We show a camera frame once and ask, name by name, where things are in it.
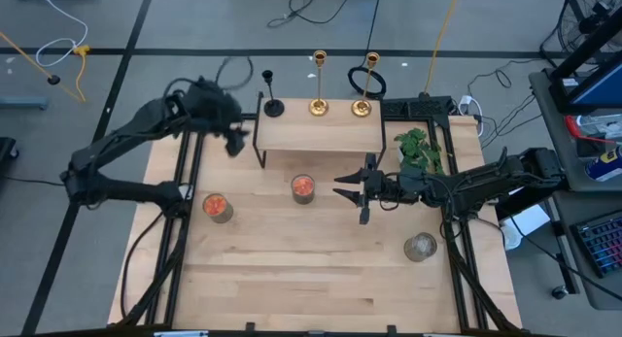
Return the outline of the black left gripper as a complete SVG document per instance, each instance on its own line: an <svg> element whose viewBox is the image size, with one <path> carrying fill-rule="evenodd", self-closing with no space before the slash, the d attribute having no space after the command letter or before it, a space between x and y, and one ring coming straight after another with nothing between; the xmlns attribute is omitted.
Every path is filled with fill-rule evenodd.
<svg viewBox="0 0 622 337"><path fill-rule="evenodd" d="M225 134L225 149L235 157L245 147L244 139L250 131L242 126L242 109L235 98L215 82L199 77L186 92L186 110L190 115L188 129L194 132Z"/></svg>

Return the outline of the black candlestick holder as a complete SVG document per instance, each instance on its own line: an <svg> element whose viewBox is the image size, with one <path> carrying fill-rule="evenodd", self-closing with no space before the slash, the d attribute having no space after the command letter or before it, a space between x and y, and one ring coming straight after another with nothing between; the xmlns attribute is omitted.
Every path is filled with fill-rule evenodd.
<svg viewBox="0 0 622 337"><path fill-rule="evenodd" d="M264 104L264 112L267 116L271 118L277 118L282 115L285 111L284 103L275 98L272 90L272 82L273 82L273 72L271 70L264 70L261 73L264 82L267 85L269 99Z"/></svg>

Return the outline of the glass candle jar orange wax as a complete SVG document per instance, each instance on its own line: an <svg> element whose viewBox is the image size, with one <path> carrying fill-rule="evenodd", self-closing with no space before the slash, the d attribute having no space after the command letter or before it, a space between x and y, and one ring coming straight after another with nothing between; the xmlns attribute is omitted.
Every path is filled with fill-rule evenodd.
<svg viewBox="0 0 622 337"><path fill-rule="evenodd" d="M298 175L291 182L293 199L301 205L309 204L315 197L315 182L308 175Z"/></svg>
<svg viewBox="0 0 622 337"><path fill-rule="evenodd" d="M209 219L215 223L226 223L233 217L233 207L219 193L212 193L206 196L202 203L202 209Z"/></svg>

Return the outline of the gold candlestick holder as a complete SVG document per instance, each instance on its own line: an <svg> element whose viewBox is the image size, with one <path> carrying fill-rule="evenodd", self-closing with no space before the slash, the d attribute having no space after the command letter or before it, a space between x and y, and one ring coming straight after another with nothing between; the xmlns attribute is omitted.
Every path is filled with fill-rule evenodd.
<svg viewBox="0 0 622 337"><path fill-rule="evenodd" d="M371 72L373 68L375 67L375 65L377 64L377 62L379 61L379 59L380 59L380 55L374 51L369 52L366 55L367 72L366 72L365 86L363 88L362 98L359 100L356 100L351 106L353 114L359 118L367 117L371 113L372 107L371 107L371 104L367 101L367 93L368 93L368 87L369 87L369 82L371 78Z"/></svg>
<svg viewBox="0 0 622 337"><path fill-rule="evenodd" d="M325 51L317 50L313 53L313 59L317 66L317 93L310 102L309 112L315 117L321 117L328 112L328 102L322 97L322 69L327 58Z"/></svg>

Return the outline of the green plant in white pot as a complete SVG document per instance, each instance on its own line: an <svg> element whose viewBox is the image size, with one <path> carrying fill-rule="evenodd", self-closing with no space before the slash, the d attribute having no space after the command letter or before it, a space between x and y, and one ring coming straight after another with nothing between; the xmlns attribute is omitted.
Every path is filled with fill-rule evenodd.
<svg viewBox="0 0 622 337"><path fill-rule="evenodd" d="M400 133L394 138L398 142L399 165L411 166L426 172L444 175L441 164L441 147L430 142L427 134L419 128Z"/></svg>

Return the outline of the white power adapter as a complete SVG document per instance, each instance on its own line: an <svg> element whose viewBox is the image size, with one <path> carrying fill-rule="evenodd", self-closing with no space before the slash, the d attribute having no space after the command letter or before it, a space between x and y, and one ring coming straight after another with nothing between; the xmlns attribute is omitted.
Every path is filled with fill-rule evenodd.
<svg viewBox="0 0 622 337"><path fill-rule="evenodd" d="M457 106L458 112L461 116L470 116L471 113L468 110L471 106L474 106L476 109L476 112L472 114L472 116L477 121L477 136L481 137L484 133L484 125L482 123L483 111L479 102L470 95L463 95Z"/></svg>

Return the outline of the grey side table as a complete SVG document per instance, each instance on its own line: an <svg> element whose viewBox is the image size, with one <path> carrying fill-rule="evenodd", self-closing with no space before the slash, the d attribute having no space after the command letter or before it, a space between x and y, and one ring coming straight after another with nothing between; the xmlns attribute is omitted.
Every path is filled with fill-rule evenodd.
<svg viewBox="0 0 622 337"><path fill-rule="evenodd" d="M565 116L558 112L550 93L551 83L547 75L544 72L531 73L529 82L560 164L566 172L569 188L577 192L622 192L622 175L605 182L594 181L586 175L584 165L588 159L576 153L574 140L565 125Z"/></svg>

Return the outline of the grey table foot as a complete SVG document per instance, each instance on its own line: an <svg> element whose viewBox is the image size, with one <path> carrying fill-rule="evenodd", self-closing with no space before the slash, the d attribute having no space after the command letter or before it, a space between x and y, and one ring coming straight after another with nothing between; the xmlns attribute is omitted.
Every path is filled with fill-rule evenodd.
<svg viewBox="0 0 622 337"><path fill-rule="evenodd" d="M45 111L49 100L40 96L0 96L0 109L38 109Z"/></svg>

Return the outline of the grey desk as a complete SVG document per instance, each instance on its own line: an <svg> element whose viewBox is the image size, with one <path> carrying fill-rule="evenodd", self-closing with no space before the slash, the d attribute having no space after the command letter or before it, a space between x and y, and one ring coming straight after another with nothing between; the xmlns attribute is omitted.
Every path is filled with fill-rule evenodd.
<svg viewBox="0 0 622 337"><path fill-rule="evenodd" d="M570 231L575 223L622 211L622 192L557 191L553 199L590 305L597 310L622 311L622 272L600 279Z"/></svg>

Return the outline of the black chair base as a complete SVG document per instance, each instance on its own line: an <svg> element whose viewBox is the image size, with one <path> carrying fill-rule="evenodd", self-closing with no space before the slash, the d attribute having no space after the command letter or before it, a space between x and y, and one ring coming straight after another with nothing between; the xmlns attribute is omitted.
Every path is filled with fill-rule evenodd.
<svg viewBox="0 0 622 337"><path fill-rule="evenodd" d="M0 164L18 156L17 141L10 137L0 137Z"/></svg>

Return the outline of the blue yellow spray can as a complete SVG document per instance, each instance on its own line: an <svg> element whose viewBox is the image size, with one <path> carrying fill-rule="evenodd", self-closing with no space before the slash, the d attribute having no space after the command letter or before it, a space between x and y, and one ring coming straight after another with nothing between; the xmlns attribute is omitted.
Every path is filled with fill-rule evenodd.
<svg viewBox="0 0 622 337"><path fill-rule="evenodd" d="M585 174L597 182L605 182L622 175L622 146L604 152L585 165Z"/></svg>

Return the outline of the backlit black keyboard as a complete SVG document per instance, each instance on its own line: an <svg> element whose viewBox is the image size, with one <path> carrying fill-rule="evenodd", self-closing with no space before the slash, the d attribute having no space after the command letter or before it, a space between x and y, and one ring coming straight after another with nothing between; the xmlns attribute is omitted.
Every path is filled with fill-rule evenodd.
<svg viewBox="0 0 622 337"><path fill-rule="evenodd" d="M622 272L622 211L575 223L570 231L600 279Z"/></svg>

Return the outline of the black monitor blue screen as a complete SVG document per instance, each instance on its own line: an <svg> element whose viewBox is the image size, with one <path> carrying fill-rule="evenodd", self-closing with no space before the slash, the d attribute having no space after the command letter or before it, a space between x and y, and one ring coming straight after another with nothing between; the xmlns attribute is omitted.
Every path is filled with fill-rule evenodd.
<svg viewBox="0 0 622 337"><path fill-rule="evenodd" d="M587 78L572 74L622 31L622 7L548 76L549 91L564 115L585 115L600 109L622 109L622 51Z"/></svg>

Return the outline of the black floor fan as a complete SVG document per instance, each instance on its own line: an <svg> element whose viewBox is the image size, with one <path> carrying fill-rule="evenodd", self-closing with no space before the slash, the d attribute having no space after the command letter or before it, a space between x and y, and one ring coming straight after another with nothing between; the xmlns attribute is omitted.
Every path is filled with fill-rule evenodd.
<svg viewBox="0 0 622 337"><path fill-rule="evenodd" d="M622 0L563 0L553 30L540 44L539 56L553 67L557 63L545 45L556 37L560 53L570 55L622 8Z"/></svg>

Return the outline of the black metal table frame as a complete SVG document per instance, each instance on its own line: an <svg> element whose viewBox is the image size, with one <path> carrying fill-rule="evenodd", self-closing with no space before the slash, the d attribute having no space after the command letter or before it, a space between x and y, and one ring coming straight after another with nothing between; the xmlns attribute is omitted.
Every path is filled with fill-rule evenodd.
<svg viewBox="0 0 622 337"><path fill-rule="evenodd" d="M422 262L404 254L405 241L437 234L441 213L422 204L395 210L373 206L368 224L334 192L335 178L356 172L366 152L269 151L264 167L253 148L255 121L236 157L223 140L190 136L152 145L145 181L172 177L192 184L185 220L160 220L158 208L140 205L128 246L134 249L115 300L135 304L151 283L165 252L186 238L178 266L149 312L151 321L175 328L259 331L452 333L476 326L479 310L467 283L452 270L447 249ZM408 121L385 123L387 146L380 166L397 170L398 133ZM308 175L315 197L294 201L291 182ZM202 209L222 194L233 217L215 223Z"/></svg>

